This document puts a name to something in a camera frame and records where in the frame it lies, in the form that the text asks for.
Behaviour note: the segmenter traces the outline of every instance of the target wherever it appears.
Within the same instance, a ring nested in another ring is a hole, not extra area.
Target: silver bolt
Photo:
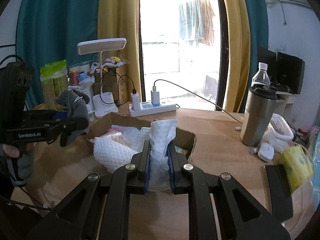
[[[125,168],[129,171],[132,171],[136,168],[136,165],[134,165],[133,163],[128,163]]]
[[[97,174],[90,174],[89,176],[88,176],[88,180],[90,180],[90,181],[96,181],[98,179],[98,175]]]
[[[193,169],[193,165],[188,163],[188,164],[183,165],[183,168],[187,171],[191,171]]]
[[[224,180],[229,180],[231,179],[231,175],[229,173],[224,172],[221,174],[221,178]]]

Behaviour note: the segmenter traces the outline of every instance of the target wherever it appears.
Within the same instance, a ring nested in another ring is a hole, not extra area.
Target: white power strip
[[[140,109],[134,110],[133,104],[129,104],[129,113],[131,116],[143,116],[148,114],[158,114],[162,112],[175,111],[177,109],[176,104],[173,104],[170,100],[160,100],[159,106],[153,106],[151,101],[140,103]]]

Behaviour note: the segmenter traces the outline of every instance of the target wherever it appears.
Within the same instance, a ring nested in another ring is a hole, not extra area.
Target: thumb
[[[6,155],[8,155],[10,158],[18,158],[20,155],[20,151],[18,150],[17,147],[3,144],[3,150]]]

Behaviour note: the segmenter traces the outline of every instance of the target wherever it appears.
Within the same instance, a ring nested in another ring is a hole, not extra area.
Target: computer monitor
[[[301,93],[305,62],[295,56],[278,52],[278,81],[288,86],[292,92]]]
[[[268,77],[271,82],[277,82],[277,54],[263,47],[258,46],[258,64],[259,62],[268,64]]]

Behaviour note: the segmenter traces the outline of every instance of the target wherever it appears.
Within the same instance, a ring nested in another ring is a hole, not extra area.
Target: gray glove
[[[34,170],[34,149],[26,151],[21,157],[17,158],[17,173],[23,181],[17,181],[12,161],[10,157],[4,153],[3,145],[0,145],[0,164],[0,173],[2,175],[10,177],[15,187],[23,186],[31,181]]]
[[[87,105],[89,97],[76,90],[65,90],[57,99],[57,103],[68,107],[68,117],[85,117],[89,122],[89,113]],[[67,145],[72,143],[79,135],[87,134],[89,126],[84,130],[78,130],[71,133],[68,137]]]

